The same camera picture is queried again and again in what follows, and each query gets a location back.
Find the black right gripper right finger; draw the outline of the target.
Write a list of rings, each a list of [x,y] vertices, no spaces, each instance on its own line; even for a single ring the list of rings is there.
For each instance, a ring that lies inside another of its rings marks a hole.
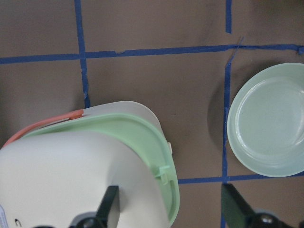
[[[229,228],[248,228],[255,215],[234,185],[229,183],[221,185],[221,209]]]

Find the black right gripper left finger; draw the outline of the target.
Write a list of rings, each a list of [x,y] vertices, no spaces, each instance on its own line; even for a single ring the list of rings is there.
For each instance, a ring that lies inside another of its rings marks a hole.
[[[95,216],[96,228],[116,228],[120,218],[119,186],[108,186]]]

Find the green plate near right arm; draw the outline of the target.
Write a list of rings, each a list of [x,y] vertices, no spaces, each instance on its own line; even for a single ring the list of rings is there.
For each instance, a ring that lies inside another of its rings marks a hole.
[[[304,66],[283,63],[250,78],[228,113],[235,157],[249,170],[287,177],[304,170]]]

